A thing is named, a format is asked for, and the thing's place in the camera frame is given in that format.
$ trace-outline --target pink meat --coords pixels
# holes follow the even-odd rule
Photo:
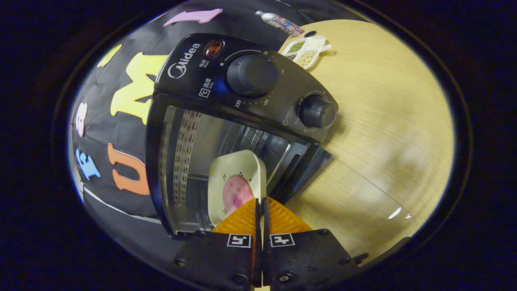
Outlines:
[[[251,187],[241,176],[231,176],[226,181],[223,189],[223,201],[228,215],[251,199],[253,199]]]

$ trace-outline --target midea logo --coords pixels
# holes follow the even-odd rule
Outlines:
[[[185,53],[185,57],[183,59],[179,59],[179,62],[174,63],[169,67],[169,69],[167,70],[167,75],[169,75],[169,77],[173,79],[179,79],[183,77],[183,75],[185,75],[185,73],[187,72],[186,66],[192,58],[192,54],[195,53],[196,49],[199,48],[199,46],[199,43],[194,43],[189,52]]]

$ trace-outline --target green food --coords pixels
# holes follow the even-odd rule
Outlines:
[[[295,43],[288,51],[288,53],[290,52],[297,52],[301,49],[301,47],[303,46],[303,44],[305,43],[305,41],[302,41],[302,42],[299,42],[299,43]]]

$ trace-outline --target timer knob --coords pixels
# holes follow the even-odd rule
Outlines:
[[[268,56],[247,54],[230,63],[226,79],[235,93],[244,97],[259,97],[275,87],[278,69]]]
[[[300,105],[300,119],[307,127],[327,128],[336,120],[336,105],[321,95],[311,95]]]

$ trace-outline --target bottle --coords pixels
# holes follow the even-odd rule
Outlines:
[[[257,11],[255,12],[255,15],[260,16],[265,23],[279,28],[285,33],[290,34],[294,37],[300,36],[302,33],[305,32],[303,29],[301,29],[300,26],[292,23],[291,21],[281,17],[278,14]]]

